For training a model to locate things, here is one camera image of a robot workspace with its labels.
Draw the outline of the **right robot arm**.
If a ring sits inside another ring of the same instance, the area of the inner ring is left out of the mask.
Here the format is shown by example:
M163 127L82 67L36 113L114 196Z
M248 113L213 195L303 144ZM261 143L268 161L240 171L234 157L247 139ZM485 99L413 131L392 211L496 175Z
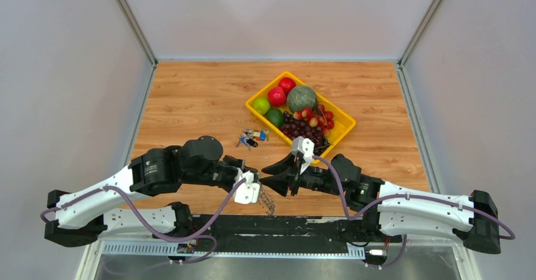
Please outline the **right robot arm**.
M288 154L262 172L262 184L283 197L301 188L340 196L345 209L362 216L361 232L368 240L414 234L461 241L475 252L501 252L498 209L485 191L441 195L404 188L363 174L343 154L325 169Z

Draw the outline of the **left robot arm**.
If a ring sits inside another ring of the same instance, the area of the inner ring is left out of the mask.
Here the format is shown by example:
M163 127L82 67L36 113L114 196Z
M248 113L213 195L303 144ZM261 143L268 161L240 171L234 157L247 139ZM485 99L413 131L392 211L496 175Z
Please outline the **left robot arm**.
M41 213L44 238L64 247L80 247L110 234L143 231L147 226L155 238L194 238L187 205L122 208L134 200L175 193L183 184L222 188L228 193L225 202L239 204L257 202L261 189L256 169L224 155L214 137L202 136L182 146L151 149L108 179L79 192L49 192L47 209Z

